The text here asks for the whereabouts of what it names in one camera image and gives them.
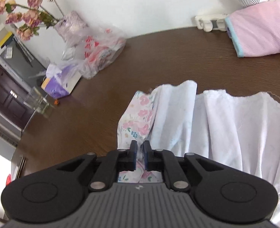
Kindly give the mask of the pink floral ruffled garment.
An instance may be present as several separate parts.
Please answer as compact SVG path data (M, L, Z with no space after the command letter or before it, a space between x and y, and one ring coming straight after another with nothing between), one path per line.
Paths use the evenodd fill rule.
M182 157L193 152L270 182L280 227L280 103L266 92L235 97L225 90L197 94L188 80L134 94L117 127L118 148L148 140Z

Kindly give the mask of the clear drinking glass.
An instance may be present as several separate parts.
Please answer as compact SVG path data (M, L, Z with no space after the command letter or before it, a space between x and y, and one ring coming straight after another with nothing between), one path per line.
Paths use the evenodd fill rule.
M49 118L54 110L54 105L35 86L28 92L23 103L45 118Z

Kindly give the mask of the purple tissue pack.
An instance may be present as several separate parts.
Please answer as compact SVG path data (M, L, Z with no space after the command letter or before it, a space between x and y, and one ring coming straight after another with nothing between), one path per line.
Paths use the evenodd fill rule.
M53 99L60 99L71 94L81 77L75 63L50 63L41 88Z

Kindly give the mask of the grey refrigerator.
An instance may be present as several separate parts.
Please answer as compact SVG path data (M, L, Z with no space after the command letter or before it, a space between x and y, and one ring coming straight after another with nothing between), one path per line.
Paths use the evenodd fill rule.
M40 88L45 78L46 68L28 51L11 32L1 42L0 60L2 66L25 89Z

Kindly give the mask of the clear printed plastic bag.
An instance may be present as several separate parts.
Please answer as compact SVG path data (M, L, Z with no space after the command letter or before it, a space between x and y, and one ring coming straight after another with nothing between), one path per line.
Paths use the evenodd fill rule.
M116 60L126 41L126 35L116 27L86 27L67 36L62 60L73 63L82 77L91 79Z

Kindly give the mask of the white socket adapter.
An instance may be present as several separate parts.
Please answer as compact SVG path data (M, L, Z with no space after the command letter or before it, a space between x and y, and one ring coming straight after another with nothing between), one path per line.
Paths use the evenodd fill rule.
M227 14L197 15L195 16L196 26L205 32L213 30L226 32L225 18L227 16Z

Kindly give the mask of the folded pink towel cloth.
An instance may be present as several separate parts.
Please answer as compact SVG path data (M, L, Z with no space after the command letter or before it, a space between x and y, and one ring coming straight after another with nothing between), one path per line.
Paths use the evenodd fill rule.
M239 58L280 53L280 0L237 10L225 24Z

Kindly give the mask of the pink artificial flower bouquet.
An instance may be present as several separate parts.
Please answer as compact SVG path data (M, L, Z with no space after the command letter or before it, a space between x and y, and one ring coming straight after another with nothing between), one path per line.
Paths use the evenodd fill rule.
M0 0L0 15L6 15L6 25L20 23L16 34L21 40L28 41L39 35L40 28L49 29L60 22L42 3L43 0L27 0L27 4L22 5L15 0Z

